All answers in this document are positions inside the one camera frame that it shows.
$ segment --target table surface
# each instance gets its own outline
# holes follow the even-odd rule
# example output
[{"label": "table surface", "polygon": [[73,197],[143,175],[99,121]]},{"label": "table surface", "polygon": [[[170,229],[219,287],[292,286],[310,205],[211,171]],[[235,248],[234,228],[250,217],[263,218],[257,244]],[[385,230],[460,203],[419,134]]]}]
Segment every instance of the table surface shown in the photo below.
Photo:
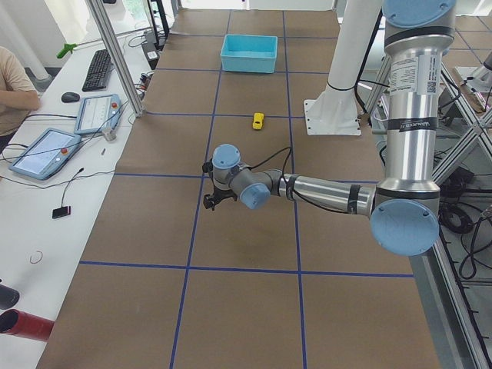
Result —
[{"label": "table surface", "polygon": [[[138,33],[118,38],[135,83],[142,72],[150,70],[141,48],[128,47],[128,40],[136,35]],[[120,96],[122,103],[127,101],[116,71],[111,73],[105,91],[81,91],[91,58],[100,48],[104,48],[101,42],[77,48],[43,94],[42,107],[32,114],[77,115],[79,102],[67,104],[60,99],[67,91],[77,92],[81,98],[115,93]],[[52,320],[58,316],[134,118],[131,106],[127,106],[117,127],[117,138],[114,141],[107,142],[103,137],[93,138],[59,173],[46,181],[17,175],[8,170],[7,161],[0,161],[1,176],[39,186],[68,181],[80,168],[84,168],[80,176],[111,172],[73,181],[65,195],[65,203],[71,205],[72,213],[66,218],[56,220],[52,219],[52,209],[60,206],[66,184],[39,189],[5,179],[0,180],[0,222],[3,230],[0,244],[0,278],[5,285],[20,291],[21,298],[15,305],[16,309]],[[28,118],[11,143],[29,145],[46,128],[73,132],[74,125],[75,120],[68,118]],[[14,148],[6,148],[4,155],[6,158],[12,158],[21,152]],[[44,348],[43,342],[1,335],[2,366],[31,369],[35,367]]]}]

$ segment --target touchscreen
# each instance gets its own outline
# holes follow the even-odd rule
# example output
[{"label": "touchscreen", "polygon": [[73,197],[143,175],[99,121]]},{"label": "touchscreen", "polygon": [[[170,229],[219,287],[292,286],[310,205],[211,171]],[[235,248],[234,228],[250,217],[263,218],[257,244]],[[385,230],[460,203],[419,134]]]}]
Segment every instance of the touchscreen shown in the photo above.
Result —
[{"label": "touchscreen", "polygon": [[50,131],[40,142],[24,153],[24,157],[15,164],[15,167],[39,175],[58,155],[60,149],[65,148],[72,139],[72,136]]}]

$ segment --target brown work surface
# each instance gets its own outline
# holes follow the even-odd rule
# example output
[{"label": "brown work surface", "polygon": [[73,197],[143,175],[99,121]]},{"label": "brown work surface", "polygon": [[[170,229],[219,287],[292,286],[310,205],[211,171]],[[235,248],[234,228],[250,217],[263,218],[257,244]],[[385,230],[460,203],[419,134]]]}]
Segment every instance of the brown work surface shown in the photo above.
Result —
[{"label": "brown work surface", "polygon": [[81,257],[186,265],[200,179],[115,176]]},{"label": "brown work surface", "polygon": [[415,283],[303,276],[309,367],[436,369]]},{"label": "brown work surface", "polygon": [[409,274],[406,258],[384,250],[373,239],[366,218],[327,214],[298,205],[302,269],[346,273]]},{"label": "brown work surface", "polygon": [[116,171],[201,175],[211,117],[146,115],[136,119]]},{"label": "brown work surface", "polygon": [[298,276],[192,271],[175,369],[302,368]]},{"label": "brown work surface", "polygon": [[184,275],[79,265],[37,368],[166,367]]},{"label": "brown work surface", "polygon": [[[292,145],[288,173],[383,178],[364,121],[362,136],[308,136],[302,118],[326,85],[336,15],[182,10],[173,31],[38,367],[439,367],[408,259],[365,217],[284,198],[201,205],[201,165],[224,143],[249,165]],[[226,33],[278,36],[275,73],[220,71]]]}]

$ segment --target black cylinder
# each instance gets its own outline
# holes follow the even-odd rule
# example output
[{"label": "black cylinder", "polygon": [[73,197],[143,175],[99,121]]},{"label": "black cylinder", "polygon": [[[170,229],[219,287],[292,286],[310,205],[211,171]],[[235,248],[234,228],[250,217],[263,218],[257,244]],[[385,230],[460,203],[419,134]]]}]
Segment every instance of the black cylinder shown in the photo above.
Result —
[{"label": "black cylinder", "polygon": [[20,296],[21,295],[18,291],[14,290],[13,288],[4,286],[3,284],[0,284],[0,309],[10,309],[12,306],[17,304]]}]

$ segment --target robotic arm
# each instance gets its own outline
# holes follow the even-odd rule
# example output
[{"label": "robotic arm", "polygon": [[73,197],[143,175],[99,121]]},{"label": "robotic arm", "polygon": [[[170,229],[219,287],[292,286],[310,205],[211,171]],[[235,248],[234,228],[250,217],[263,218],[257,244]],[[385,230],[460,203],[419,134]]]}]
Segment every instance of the robotic arm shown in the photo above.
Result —
[{"label": "robotic arm", "polygon": [[421,254],[439,235],[440,189],[432,181],[442,53],[454,40],[456,0],[386,0],[385,51],[391,56],[390,116],[385,179],[376,188],[345,184],[281,170],[254,173],[232,145],[215,149],[204,164],[214,193],[204,206],[239,197],[249,208],[271,194],[337,212],[362,214],[381,246],[401,255]]}]

